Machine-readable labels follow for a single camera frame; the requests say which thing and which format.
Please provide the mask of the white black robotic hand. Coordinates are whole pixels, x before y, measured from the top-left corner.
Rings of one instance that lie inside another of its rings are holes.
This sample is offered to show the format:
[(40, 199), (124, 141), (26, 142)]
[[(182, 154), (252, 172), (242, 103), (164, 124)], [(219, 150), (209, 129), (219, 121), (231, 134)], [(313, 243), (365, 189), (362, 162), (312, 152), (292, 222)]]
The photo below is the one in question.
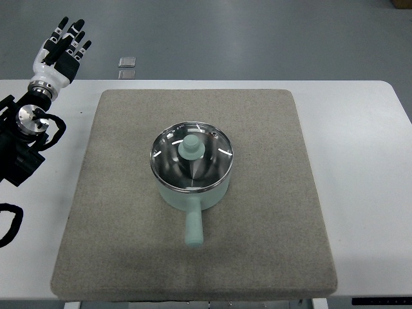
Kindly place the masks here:
[(58, 97), (61, 89), (70, 85), (80, 68), (80, 62), (91, 46), (91, 41), (82, 42), (85, 32), (84, 20), (70, 26), (64, 17), (50, 37), (42, 44), (34, 62), (28, 91), (44, 93), (50, 100)]

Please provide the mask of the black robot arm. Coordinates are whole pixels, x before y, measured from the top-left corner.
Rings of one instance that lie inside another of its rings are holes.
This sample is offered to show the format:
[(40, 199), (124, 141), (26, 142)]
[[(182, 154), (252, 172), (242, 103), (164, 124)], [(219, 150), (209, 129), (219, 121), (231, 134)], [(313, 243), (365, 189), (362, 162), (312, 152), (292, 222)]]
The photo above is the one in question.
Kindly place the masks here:
[(18, 187), (45, 161), (41, 155), (66, 130), (65, 122), (48, 113), (52, 101), (29, 91), (17, 102), (12, 95), (1, 101), (1, 180)]

